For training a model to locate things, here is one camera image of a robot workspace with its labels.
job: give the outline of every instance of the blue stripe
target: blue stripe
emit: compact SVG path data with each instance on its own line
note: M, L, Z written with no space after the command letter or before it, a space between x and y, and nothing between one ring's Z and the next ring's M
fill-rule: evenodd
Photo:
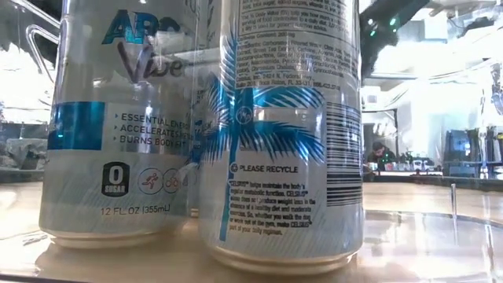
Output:
M49 132L48 150L101 150L105 103L66 102L54 105L53 129Z

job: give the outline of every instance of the can label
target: can label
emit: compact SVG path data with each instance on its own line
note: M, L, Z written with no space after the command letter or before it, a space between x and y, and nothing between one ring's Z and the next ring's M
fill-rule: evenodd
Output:
M192 75L179 53L196 49L195 4L66 3L44 230L127 235L185 218Z
M223 1L208 92L200 231L210 246L304 259L362 245L353 1Z

